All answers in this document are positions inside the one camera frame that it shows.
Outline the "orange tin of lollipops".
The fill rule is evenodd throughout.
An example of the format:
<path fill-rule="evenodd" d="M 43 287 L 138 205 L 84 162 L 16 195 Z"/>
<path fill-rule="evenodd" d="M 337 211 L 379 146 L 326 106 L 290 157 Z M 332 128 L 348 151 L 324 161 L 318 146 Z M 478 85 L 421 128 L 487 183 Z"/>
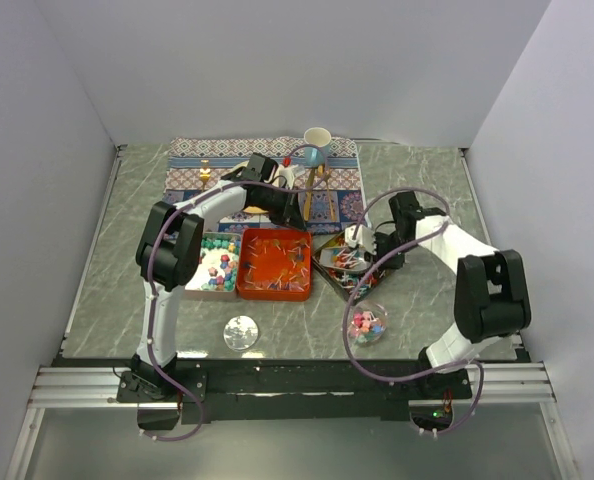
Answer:
<path fill-rule="evenodd" d="M 287 229 L 251 228 L 242 235 L 236 279 L 245 300 L 304 302 L 310 297 L 312 236 Z"/>

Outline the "gold tin of lollipops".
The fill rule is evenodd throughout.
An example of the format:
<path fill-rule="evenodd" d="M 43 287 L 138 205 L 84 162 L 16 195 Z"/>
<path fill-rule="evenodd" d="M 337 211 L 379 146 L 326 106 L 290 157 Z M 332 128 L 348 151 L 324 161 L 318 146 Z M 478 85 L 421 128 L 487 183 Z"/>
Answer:
<path fill-rule="evenodd" d="M 349 298 L 370 267 L 366 255 L 347 248 L 343 232 L 318 247 L 312 255 L 312 263 L 343 300 Z"/>

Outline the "silver tin of star candies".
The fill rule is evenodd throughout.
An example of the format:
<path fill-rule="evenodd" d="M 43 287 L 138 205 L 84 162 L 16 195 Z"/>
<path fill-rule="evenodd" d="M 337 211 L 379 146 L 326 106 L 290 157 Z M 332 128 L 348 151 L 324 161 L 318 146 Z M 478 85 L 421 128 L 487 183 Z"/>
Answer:
<path fill-rule="evenodd" d="M 237 297 L 241 238 L 227 232 L 203 235 L 198 268 L 185 286 L 186 299 L 229 301 Z"/>

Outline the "clear jar lid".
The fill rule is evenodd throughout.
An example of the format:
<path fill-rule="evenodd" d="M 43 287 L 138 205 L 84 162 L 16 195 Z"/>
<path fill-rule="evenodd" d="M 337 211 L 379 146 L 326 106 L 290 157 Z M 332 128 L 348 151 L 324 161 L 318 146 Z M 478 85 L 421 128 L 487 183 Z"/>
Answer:
<path fill-rule="evenodd" d="M 226 346 L 233 351 L 245 351 L 258 340 L 259 327 L 249 316 L 231 318 L 223 329 L 223 339 Z"/>

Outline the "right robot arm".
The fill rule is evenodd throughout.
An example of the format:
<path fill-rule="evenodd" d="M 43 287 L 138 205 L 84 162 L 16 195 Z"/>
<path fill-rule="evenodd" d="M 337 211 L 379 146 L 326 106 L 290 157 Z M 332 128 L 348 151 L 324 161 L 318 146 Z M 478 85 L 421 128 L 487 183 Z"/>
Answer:
<path fill-rule="evenodd" d="M 394 230 L 372 235 L 374 263 L 399 268 L 407 251 L 422 247 L 455 274 L 453 322 L 422 349 L 424 368 L 414 376 L 417 391 L 433 399 L 448 389 L 448 372 L 530 325 L 524 263 L 517 251 L 499 250 L 468 234 L 445 210 L 423 207 L 412 191 L 396 193 L 388 204 Z"/>

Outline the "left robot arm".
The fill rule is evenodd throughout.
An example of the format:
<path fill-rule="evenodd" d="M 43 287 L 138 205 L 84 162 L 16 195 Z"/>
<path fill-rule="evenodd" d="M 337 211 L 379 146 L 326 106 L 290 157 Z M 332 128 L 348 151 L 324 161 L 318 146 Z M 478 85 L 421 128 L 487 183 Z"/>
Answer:
<path fill-rule="evenodd" d="M 144 369 L 140 389 L 151 400 L 165 401 L 175 392 L 171 371 L 177 358 L 176 324 L 186 284 L 196 273 L 201 240 L 209 227 L 247 207 L 267 212 L 272 224 L 306 229 L 299 191 L 273 179 L 279 163 L 259 153 L 223 175 L 208 190 L 180 203 L 160 201 L 148 215 L 135 260 L 145 291 L 144 320 L 131 370 Z"/>

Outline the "gold spoon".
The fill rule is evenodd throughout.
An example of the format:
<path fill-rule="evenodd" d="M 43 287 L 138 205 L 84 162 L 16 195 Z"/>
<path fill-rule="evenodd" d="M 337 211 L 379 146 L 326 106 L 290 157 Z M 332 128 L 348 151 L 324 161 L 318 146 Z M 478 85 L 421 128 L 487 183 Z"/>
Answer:
<path fill-rule="evenodd" d="M 327 167 L 325 167 L 324 165 L 321 165 L 317 168 L 316 172 L 319 175 L 321 183 L 325 187 L 326 197 L 327 197 L 327 201 L 328 201 L 328 208 L 329 208 L 329 213 L 330 213 L 330 219 L 333 222 L 335 222 L 336 214 L 335 214 L 334 202 L 333 202 L 333 198 L 332 198 L 332 194 L 331 194 L 331 190 L 330 190 L 330 186 L 329 186 L 329 180 L 331 177 L 330 170 Z"/>

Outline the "cream and orange plate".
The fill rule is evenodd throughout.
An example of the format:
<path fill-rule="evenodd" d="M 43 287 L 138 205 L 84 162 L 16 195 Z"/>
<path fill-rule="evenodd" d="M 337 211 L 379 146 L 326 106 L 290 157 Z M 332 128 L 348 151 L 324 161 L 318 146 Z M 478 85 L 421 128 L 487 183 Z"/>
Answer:
<path fill-rule="evenodd" d="M 268 182 L 271 183 L 272 185 L 274 185 L 273 184 L 273 181 L 275 180 L 275 175 L 276 175 L 276 172 L 278 170 L 278 167 L 277 167 L 276 171 L 271 175 L 271 178 L 268 180 Z M 257 215 L 257 214 L 264 215 L 264 214 L 267 213 L 267 209 L 260 208 L 260 207 L 249 206 L 249 207 L 246 207 L 244 209 L 244 212 L 247 213 L 247 214 L 253 214 L 253 215 Z"/>

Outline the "patterned blue placemat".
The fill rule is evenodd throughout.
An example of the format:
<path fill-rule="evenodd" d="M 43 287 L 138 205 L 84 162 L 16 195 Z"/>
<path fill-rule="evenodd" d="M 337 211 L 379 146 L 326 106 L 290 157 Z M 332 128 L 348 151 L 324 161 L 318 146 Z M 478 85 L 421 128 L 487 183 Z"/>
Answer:
<path fill-rule="evenodd" d="M 178 203 L 202 191 L 199 179 L 202 159 L 210 162 L 208 189 L 223 175 L 246 163 L 253 153 L 281 162 L 301 143 L 301 139 L 289 136 L 222 140 L 178 137 L 171 142 L 163 200 L 169 204 Z M 328 169 L 336 221 L 330 219 L 325 187 L 320 184 L 312 192 L 310 219 L 307 222 L 308 231 L 314 235 L 335 234 L 344 230 L 359 218 L 365 207 L 358 147 L 353 140 L 343 137 L 332 139 Z M 304 201 L 305 194 L 300 194 L 299 205 L 304 206 Z"/>

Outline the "blue mug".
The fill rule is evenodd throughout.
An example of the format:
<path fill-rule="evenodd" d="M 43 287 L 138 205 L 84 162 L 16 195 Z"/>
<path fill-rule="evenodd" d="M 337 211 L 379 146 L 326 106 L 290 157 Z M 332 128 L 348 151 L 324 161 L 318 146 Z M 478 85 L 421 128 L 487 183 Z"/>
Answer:
<path fill-rule="evenodd" d="M 305 131 L 303 137 L 305 164 L 309 168 L 323 165 L 330 152 L 332 142 L 331 133 L 323 127 L 311 127 Z"/>

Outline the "gold fork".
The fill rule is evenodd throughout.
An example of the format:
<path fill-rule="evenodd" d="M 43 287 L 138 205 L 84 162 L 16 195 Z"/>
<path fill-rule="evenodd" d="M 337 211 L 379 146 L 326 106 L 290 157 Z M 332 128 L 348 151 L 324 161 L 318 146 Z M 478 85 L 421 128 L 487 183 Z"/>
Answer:
<path fill-rule="evenodd" d="M 199 168 L 199 179 L 201 181 L 201 190 L 204 191 L 208 185 L 211 176 L 210 162 L 208 159 L 202 159 Z"/>

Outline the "aluminium rail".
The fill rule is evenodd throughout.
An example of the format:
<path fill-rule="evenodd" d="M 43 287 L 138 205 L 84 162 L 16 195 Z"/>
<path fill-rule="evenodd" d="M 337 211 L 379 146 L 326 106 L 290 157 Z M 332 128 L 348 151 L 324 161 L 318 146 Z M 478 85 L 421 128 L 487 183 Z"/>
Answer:
<path fill-rule="evenodd" d="M 552 403 L 555 395 L 538 363 L 470 364 L 451 374 L 406 383 L 384 383 L 340 362 L 263 363 L 197 361 L 179 375 L 180 383 L 204 401 L 212 396 L 282 397 L 382 394 L 388 399 L 421 402 L 466 401 L 479 394 L 484 403 Z M 35 408 L 98 407 L 171 402 L 172 386 L 139 380 L 125 368 L 46 367 L 39 371 L 29 403 Z"/>

